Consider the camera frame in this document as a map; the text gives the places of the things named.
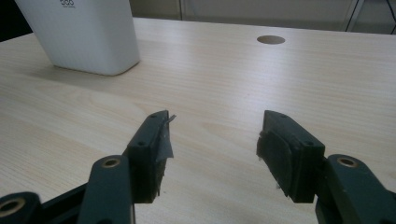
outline wooden table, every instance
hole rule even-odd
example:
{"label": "wooden table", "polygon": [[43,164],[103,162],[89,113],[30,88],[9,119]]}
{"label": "wooden table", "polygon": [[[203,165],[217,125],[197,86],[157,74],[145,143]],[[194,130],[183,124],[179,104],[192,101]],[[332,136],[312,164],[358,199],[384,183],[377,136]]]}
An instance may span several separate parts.
{"label": "wooden table", "polygon": [[45,202],[79,186],[163,109],[177,115],[175,158],[161,196],[136,206],[137,223],[317,223],[314,205],[285,198],[256,156],[266,109],[396,191],[396,36],[134,24],[141,62],[116,77],[54,67],[34,35],[0,43],[0,195],[28,190]]}

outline white container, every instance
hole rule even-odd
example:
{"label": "white container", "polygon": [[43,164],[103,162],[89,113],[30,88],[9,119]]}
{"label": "white container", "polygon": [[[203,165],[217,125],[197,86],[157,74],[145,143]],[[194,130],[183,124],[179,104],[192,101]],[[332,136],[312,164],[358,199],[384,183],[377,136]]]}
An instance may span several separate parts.
{"label": "white container", "polygon": [[51,62],[113,76],[139,62],[129,0],[15,0]]}

